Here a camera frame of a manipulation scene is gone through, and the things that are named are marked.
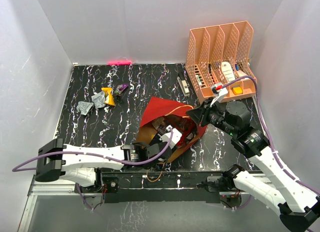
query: wall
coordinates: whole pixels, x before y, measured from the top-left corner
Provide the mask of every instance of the wall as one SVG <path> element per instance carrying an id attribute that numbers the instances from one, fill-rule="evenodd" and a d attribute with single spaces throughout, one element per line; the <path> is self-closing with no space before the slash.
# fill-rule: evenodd
<path id="1" fill-rule="evenodd" d="M 283 0 L 251 61 L 279 155 L 303 182 L 318 190 L 319 5 L 320 0 Z"/>
<path id="2" fill-rule="evenodd" d="M 100 202 L 100 197 L 93 202 Z M 29 232 L 287 232 L 272 210 L 251 200 L 232 212 L 204 202 L 103 204 L 95 213 L 79 196 L 38 197 Z"/>
<path id="3" fill-rule="evenodd" d="M 248 20 L 253 52 L 282 0 L 39 0 L 72 62 L 185 62 L 189 29 Z"/>
<path id="4" fill-rule="evenodd" d="M 13 232 L 34 172 L 11 170 L 52 139 L 72 64 L 37 0 L 0 8 L 0 225 Z"/>

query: black marble table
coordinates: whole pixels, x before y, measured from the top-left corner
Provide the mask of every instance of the black marble table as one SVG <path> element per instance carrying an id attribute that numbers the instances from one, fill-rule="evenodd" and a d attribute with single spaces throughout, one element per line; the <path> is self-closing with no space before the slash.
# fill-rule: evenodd
<path id="1" fill-rule="evenodd" d="M 177 82 L 184 70 L 190 96 L 184 97 Z M 115 88 L 128 83 L 129 88 L 116 107 L 93 109 L 88 116 L 77 112 L 79 101 L 91 102 L 102 87 Z M 56 135 L 66 144 L 83 147 L 113 147 L 135 141 L 142 114 L 152 96 L 176 100 L 192 106 L 199 102 L 183 64 L 136 64 L 130 66 L 76 66 L 73 68 Z M 251 123 L 260 128 L 252 98 L 243 99 L 251 112 Z M 183 155 L 169 164 L 167 171 L 224 171 L 234 163 L 247 170 L 257 170 L 236 151 L 230 135 L 209 125 L 204 136 Z"/>

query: red bag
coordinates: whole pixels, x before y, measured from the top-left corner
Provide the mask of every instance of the red bag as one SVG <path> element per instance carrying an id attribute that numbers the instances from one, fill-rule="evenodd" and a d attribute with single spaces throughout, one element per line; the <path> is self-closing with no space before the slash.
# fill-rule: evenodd
<path id="1" fill-rule="evenodd" d="M 193 109 L 192 106 L 181 102 L 152 97 L 143 113 L 136 141 L 150 143 L 152 137 L 157 133 L 157 130 L 151 124 L 154 119 L 162 116 L 176 115 L 185 118 L 186 120 L 191 120 L 189 116 L 186 115 L 186 111 L 191 109 Z M 169 163 L 184 153 L 204 135 L 207 127 L 199 127 L 198 125 L 196 127 L 196 136 L 185 147 L 176 149 L 168 159 Z"/>

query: yellow object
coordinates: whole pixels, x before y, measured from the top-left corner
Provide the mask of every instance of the yellow object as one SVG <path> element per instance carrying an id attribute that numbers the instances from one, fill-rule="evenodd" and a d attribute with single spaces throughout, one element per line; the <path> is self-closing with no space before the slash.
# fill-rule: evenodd
<path id="1" fill-rule="evenodd" d="M 110 87 L 104 87 L 104 88 L 101 88 L 102 91 L 104 91 L 105 95 L 106 95 L 106 98 L 105 98 L 105 101 L 104 103 L 106 105 L 111 105 L 111 106 L 116 106 L 115 104 L 115 100 L 112 96 L 112 88 Z"/>
<path id="2" fill-rule="evenodd" d="M 239 86 L 233 87 L 233 88 L 232 88 L 232 91 L 233 91 L 234 95 L 243 94 L 243 91 L 242 91 L 241 87 L 239 87 Z"/>

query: gray cloth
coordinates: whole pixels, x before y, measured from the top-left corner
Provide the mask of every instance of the gray cloth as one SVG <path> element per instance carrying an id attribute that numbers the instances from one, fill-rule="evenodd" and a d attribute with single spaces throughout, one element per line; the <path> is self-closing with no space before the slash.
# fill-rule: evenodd
<path id="1" fill-rule="evenodd" d="M 80 111 L 81 115 L 86 116 L 93 106 L 94 104 L 92 102 L 80 101 L 76 109 L 78 112 Z"/>
<path id="2" fill-rule="evenodd" d="M 106 98 L 105 98 L 105 92 L 104 91 L 101 91 L 96 95 L 93 95 L 91 97 L 91 99 L 92 99 L 92 102 L 94 103 L 94 106 L 96 107 L 96 109 L 106 106 L 105 105 L 105 99 Z"/>

